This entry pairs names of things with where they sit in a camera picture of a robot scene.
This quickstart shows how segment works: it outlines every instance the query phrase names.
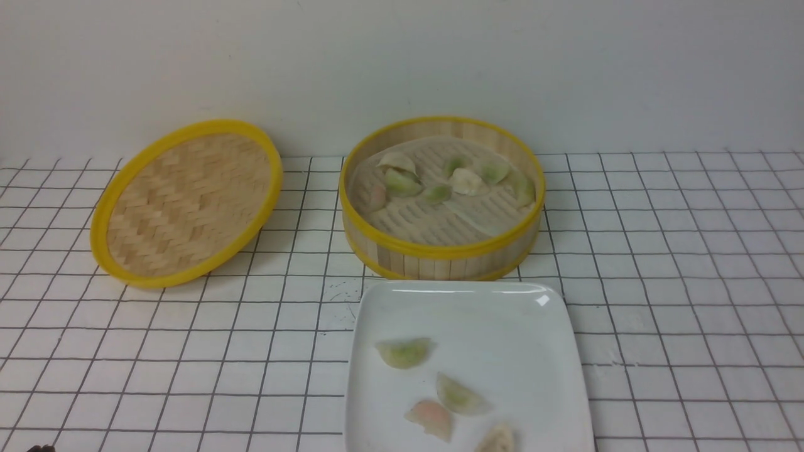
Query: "white ceramic plate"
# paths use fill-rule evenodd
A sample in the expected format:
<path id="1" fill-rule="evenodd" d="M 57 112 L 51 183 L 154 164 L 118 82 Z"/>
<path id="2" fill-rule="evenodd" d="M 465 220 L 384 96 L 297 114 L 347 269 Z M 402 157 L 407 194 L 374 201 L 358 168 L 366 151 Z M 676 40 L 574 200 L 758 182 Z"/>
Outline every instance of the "white ceramic plate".
<path id="1" fill-rule="evenodd" d="M 383 340 L 427 337 L 429 359 L 396 370 L 379 357 Z M 418 401 L 437 400 L 444 372 L 493 406 L 453 415 L 447 444 L 403 419 Z M 347 452 L 471 452 L 505 421 L 517 452 L 594 451 L 589 400 L 564 300 L 538 284 L 389 281 L 360 307 L 349 371 Z"/>

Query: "dumpling wrapper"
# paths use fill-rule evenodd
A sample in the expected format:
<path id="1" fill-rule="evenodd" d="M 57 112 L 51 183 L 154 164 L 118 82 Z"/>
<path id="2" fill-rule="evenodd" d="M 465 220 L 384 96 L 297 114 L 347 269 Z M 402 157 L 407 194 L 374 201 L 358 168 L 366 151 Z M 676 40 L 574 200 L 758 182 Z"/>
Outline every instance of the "dumpling wrapper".
<path id="1" fill-rule="evenodd" d="M 474 452 L 514 452 L 514 432 L 506 424 L 496 425 L 480 441 Z"/>
<path id="2" fill-rule="evenodd" d="M 416 164 L 405 154 L 401 152 L 387 152 L 377 163 L 379 168 L 386 170 L 388 168 L 395 168 L 400 171 L 407 171 L 408 173 L 416 174 Z"/>
<path id="3" fill-rule="evenodd" d="M 497 185 L 508 176 L 511 167 L 504 162 L 486 162 L 480 168 L 480 177 L 489 185 Z"/>
<path id="4" fill-rule="evenodd" d="M 415 174 L 388 168 L 385 171 L 385 188 L 389 195 L 408 198 L 421 193 L 422 186 L 416 181 Z"/>
<path id="5" fill-rule="evenodd" d="M 419 338 L 406 341 L 387 341 L 375 345 L 379 357 L 394 369 L 410 369 L 424 363 L 432 341 Z"/>
<path id="6" fill-rule="evenodd" d="M 423 196 L 430 204 L 443 203 L 452 196 L 452 188 L 449 188 L 449 185 L 436 185 L 425 190 Z"/>
<path id="7" fill-rule="evenodd" d="M 385 207 L 385 186 L 377 184 L 371 188 L 371 193 L 368 199 L 368 211 L 369 212 L 377 212 L 381 208 Z"/>
<path id="8" fill-rule="evenodd" d="M 436 380 L 436 392 L 438 400 L 453 413 L 477 416 L 491 409 L 486 399 L 440 372 Z"/>
<path id="9" fill-rule="evenodd" d="M 463 157 L 462 155 L 457 155 L 452 157 L 450 160 L 447 160 L 447 163 L 444 165 L 443 174 L 444 177 L 449 179 L 452 177 L 452 173 L 455 172 L 457 168 L 463 168 L 469 165 L 469 159 Z"/>
<path id="10" fill-rule="evenodd" d="M 404 418 L 425 428 L 425 433 L 443 442 L 452 439 L 452 415 L 436 401 L 420 401 L 410 409 Z"/>
<path id="11" fill-rule="evenodd" d="M 452 177 L 449 178 L 449 185 L 452 185 L 453 191 L 460 195 L 477 196 L 488 191 L 483 179 L 466 168 L 455 168 Z"/>
<path id="12" fill-rule="evenodd" d="M 511 185 L 511 189 L 514 191 L 517 208 L 523 208 L 535 201 L 535 185 L 531 178 L 527 177 L 522 171 L 511 171 L 508 173 L 506 181 L 508 181 L 509 185 Z"/>

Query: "bamboo steamer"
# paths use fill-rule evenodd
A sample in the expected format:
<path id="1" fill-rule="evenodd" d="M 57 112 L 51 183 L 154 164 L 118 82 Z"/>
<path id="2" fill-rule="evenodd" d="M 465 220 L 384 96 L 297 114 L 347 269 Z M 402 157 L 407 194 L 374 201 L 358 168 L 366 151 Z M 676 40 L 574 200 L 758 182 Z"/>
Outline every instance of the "bamboo steamer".
<path id="1" fill-rule="evenodd" d="M 106 187 L 92 217 L 92 254 L 126 284 L 182 284 L 240 251 L 281 185 L 279 154 L 259 128 L 189 125 L 143 150 Z"/>
<path id="2" fill-rule="evenodd" d="M 440 137 L 483 146 L 531 178 L 535 183 L 532 209 L 497 236 L 452 246 L 402 240 L 373 226 L 356 208 L 359 200 L 350 198 L 350 184 L 360 163 L 392 146 Z M 539 234 L 545 185 L 539 160 L 506 130 L 462 117 L 421 117 L 391 124 L 362 140 L 344 163 L 338 192 L 349 245 L 377 274 L 389 279 L 492 281 L 515 269 L 532 249 Z"/>

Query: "white wall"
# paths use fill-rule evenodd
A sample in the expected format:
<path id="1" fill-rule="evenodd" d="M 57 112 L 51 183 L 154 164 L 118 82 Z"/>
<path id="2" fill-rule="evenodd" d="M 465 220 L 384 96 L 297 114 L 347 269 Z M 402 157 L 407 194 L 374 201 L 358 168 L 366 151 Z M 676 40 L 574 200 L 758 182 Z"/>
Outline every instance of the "white wall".
<path id="1" fill-rule="evenodd" d="M 235 117 L 341 155 L 456 114 L 537 151 L 804 148 L 803 0 L 0 0 L 0 154 Z"/>

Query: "yellow rim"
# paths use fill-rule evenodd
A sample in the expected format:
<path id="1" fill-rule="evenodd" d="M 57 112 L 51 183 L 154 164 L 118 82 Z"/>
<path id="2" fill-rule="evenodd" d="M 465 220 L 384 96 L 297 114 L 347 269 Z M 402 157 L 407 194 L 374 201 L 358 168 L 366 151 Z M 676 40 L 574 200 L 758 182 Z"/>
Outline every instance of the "yellow rim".
<path id="1" fill-rule="evenodd" d="M 239 134 L 251 138 L 265 150 L 271 166 L 271 182 L 269 185 L 268 196 L 254 217 L 254 220 L 229 246 L 219 251 L 214 256 L 196 265 L 195 267 L 161 277 L 143 277 L 131 273 L 115 262 L 109 252 L 109 245 L 106 242 L 106 235 L 109 228 L 109 218 L 112 215 L 117 200 L 121 193 L 129 185 L 132 179 L 157 156 L 163 152 L 193 138 L 210 134 Z M 243 121 L 220 119 L 214 121 L 199 122 L 189 125 L 183 129 L 176 130 L 172 134 L 160 138 L 154 144 L 145 148 L 140 154 L 128 162 L 117 174 L 112 182 L 106 187 L 103 195 L 98 201 L 95 215 L 92 218 L 92 227 L 89 230 L 89 243 L 92 247 L 92 255 L 98 265 L 109 275 L 123 281 L 126 284 L 143 288 L 162 288 L 176 286 L 184 282 L 196 279 L 197 277 L 212 271 L 214 268 L 228 261 L 240 251 L 249 240 L 251 240 L 265 224 L 271 215 L 273 207 L 277 204 L 279 193 L 282 187 L 282 162 L 279 158 L 277 148 L 274 147 L 271 139 L 258 127 Z"/>
<path id="2" fill-rule="evenodd" d="M 485 275 L 483 275 L 481 277 L 472 278 L 472 279 L 470 279 L 468 281 L 497 281 L 499 278 L 504 277 L 505 275 L 507 275 L 510 272 L 514 271 L 514 269 L 517 266 L 519 266 L 519 264 L 521 264 L 522 261 L 524 261 L 527 258 L 527 255 L 531 253 L 531 249 L 533 248 L 533 244 L 536 243 L 536 237 L 538 237 L 538 236 L 539 236 L 539 231 L 537 231 L 536 234 L 533 236 L 533 239 L 531 240 L 531 242 L 529 244 L 527 244 L 527 247 L 525 247 L 525 250 L 521 254 L 519 254 L 516 257 L 516 259 L 514 259 L 510 264 L 506 265 L 505 267 L 503 267 L 503 268 L 501 268 L 501 269 L 499 269 L 497 271 L 487 273 L 487 274 L 485 274 Z M 352 241 L 352 239 L 351 239 L 351 237 L 349 237 L 348 233 L 346 234 L 346 237 L 347 237 L 347 242 L 349 243 L 349 246 L 351 246 L 351 248 L 355 252 L 355 255 L 357 256 L 357 258 L 360 259 L 360 261 L 362 263 L 364 263 L 366 265 L 366 267 L 371 269 L 371 271 L 373 271 L 374 273 L 377 273 L 381 277 L 384 277 L 386 279 L 413 279 L 411 277 L 406 277 L 403 274 L 399 274 L 397 272 L 392 272 L 389 269 L 384 269 L 383 267 L 380 267 L 378 263 L 374 262 L 369 256 L 367 256 L 365 253 L 363 253 L 363 251 L 361 251 L 358 247 L 355 246 L 355 242 Z"/>
<path id="3" fill-rule="evenodd" d="M 357 151 L 363 148 L 363 146 L 365 146 L 366 143 L 368 143 L 370 140 L 373 140 L 378 135 L 384 134 L 391 129 L 395 129 L 403 125 L 414 124 L 417 122 L 429 122 L 429 121 L 454 121 L 454 122 L 466 122 L 470 124 L 481 125 L 483 127 L 495 130 L 496 132 L 505 135 L 510 140 L 515 142 L 517 146 L 525 150 L 527 154 L 530 156 L 533 164 L 535 165 L 536 172 L 539 174 L 539 180 L 536 181 L 536 206 L 533 209 L 533 211 L 527 214 L 524 220 L 519 222 L 519 224 L 514 226 L 508 232 L 505 232 L 500 236 L 496 236 L 489 240 L 484 240 L 478 243 L 465 244 L 460 246 L 432 246 L 426 244 L 410 243 L 405 240 L 400 240 L 394 236 L 386 234 L 385 232 L 381 232 L 379 229 L 375 228 L 374 226 L 371 226 L 366 220 L 363 219 L 362 216 L 360 216 L 360 214 L 355 210 L 355 207 L 352 206 L 351 202 L 349 201 L 349 198 L 347 197 L 346 172 L 341 171 L 341 177 L 338 183 L 338 197 L 341 199 L 341 205 L 343 206 L 343 214 L 349 217 L 349 220 L 352 222 L 352 224 L 364 236 L 366 236 L 366 238 L 373 240 L 376 244 L 379 244 L 390 251 L 396 251 L 398 253 L 403 253 L 412 257 L 420 257 L 424 259 L 466 259 L 468 257 L 476 257 L 505 247 L 514 240 L 520 238 L 527 231 L 528 226 L 533 224 L 533 222 L 539 217 L 539 212 L 541 212 L 542 207 L 544 206 L 544 173 L 542 172 L 542 166 L 539 164 L 539 159 L 536 158 L 536 156 L 533 154 L 533 151 L 531 151 L 530 148 L 528 148 L 527 145 L 525 145 L 525 143 L 519 140 L 514 134 L 508 132 L 505 129 L 497 127 L 496 125 L 489 124 L 483 121 L 478 121 L 476 119 L 470 119 L 467 117 L 451 117 L 451 116 L 417 117 L 405 121 L 396 122 L 394 124 L 387 125 L 382 129 L 375 131 L 368 137 L 365 137 L 349 153 L 349 157 L 347 157 L 347 160 L 343 164 L 343 167 L 348 168 L 351 163 L 351 160 L 357 154 Z"/>

